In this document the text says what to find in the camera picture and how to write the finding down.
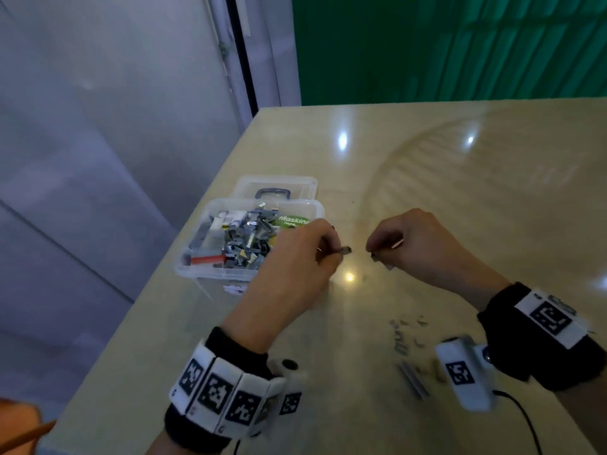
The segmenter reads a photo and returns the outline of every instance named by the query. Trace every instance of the box handle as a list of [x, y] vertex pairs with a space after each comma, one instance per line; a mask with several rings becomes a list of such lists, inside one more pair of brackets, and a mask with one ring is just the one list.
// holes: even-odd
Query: box handle
[[287, 199], [291, 199], [291, 190], [285, 188], [262, 188], [255, 194], [255, 199], [259, 199], [266, 193], [282, 193]]

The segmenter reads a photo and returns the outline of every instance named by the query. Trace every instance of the black wrist strap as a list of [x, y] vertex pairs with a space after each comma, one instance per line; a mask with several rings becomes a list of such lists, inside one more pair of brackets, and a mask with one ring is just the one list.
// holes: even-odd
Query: black wrist strap
[[[205, 346], [215, 356], [225, 359], [243, 372], [271, 380], [273, 375], [267, 366], [268, 355], [249, 351], [233, 341], [219, 327], [214, 328]], [[211, 434], [180, 415], [172, 404], [164, 414], [164, 430], [180, 447], [196, 453], [218, 453], [230, 443], [229, 438]]]
[[530, 291], [520, 282], [512, 284], [478, 314], [487, 335], [492, 364], [524, 382], [533, 376], [551, 391], [567, 390], [598, 377], [607, 357], [593, 339], [585, 336], [566, 349], [514, 308]]

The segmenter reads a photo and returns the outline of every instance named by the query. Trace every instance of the green wall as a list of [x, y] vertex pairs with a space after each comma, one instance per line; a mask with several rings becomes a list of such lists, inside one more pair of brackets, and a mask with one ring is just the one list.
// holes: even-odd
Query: green wall
[[292, 0], [303, 105], [607, 95], [607, 0]]

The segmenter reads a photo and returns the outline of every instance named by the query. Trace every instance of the beige table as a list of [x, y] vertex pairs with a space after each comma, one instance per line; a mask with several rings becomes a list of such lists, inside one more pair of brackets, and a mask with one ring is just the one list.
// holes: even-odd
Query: beige table
[[[174, 274], [176, 252], [202, 206], [250, 173], [316, 177], [327, 219], [354, 252], [333, 277], [328, 301], [271, 350], [310, 373], [302, 427], [289, 443], [243, 444], [242, 453], [535, 453], [509, 401], [468, 413], [429, 375], [422, 379], [431, 399], [414, 399], [395, 369], [389, 322], [410, 322], [406, 342], [425, 348], [412, 346], [409, 360], [422, 369], [440, 339], [467, 332], [482, 341], [482, 329], [465, 302], [374, 264], [364, 243], [382, 218], [432, 211], [505, 275], [573, 302], [604, 346], [606, 168], [604, 99], [264, 109], [44, 445], [83, 455], [144, 453], [194, 344], [230, 309], [227, 299], [209, 300]], [[544, 453], [594, 453], [550, 392], [503, 375], [498, 386], [527, 409]]]

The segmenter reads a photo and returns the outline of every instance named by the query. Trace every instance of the plastic storage box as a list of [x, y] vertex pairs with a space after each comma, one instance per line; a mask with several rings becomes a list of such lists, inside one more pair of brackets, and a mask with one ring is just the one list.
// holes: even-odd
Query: plastic storage box
[[[318, 181], [313, 177], [297, 176], [242, 176], [229, 198], [216, 198], [205, 206], [196, 226], [188, 237], [187, 243], [210, 216], [223, 210], [251, 210], [260, 203], [266, 208], [278, 208], [284, 215], [298, 215], [314, 220], [324, 217], [325, 208], [316, 201]], [[215, 268], [211, 264], [186, 265], [189, 248], [185, 247], [175, 264], [175, 272], [185, 278], [191, 278], [211, 299], [246, 290], [246, 283], [257, 274], [256, 270], [241, 268]]]

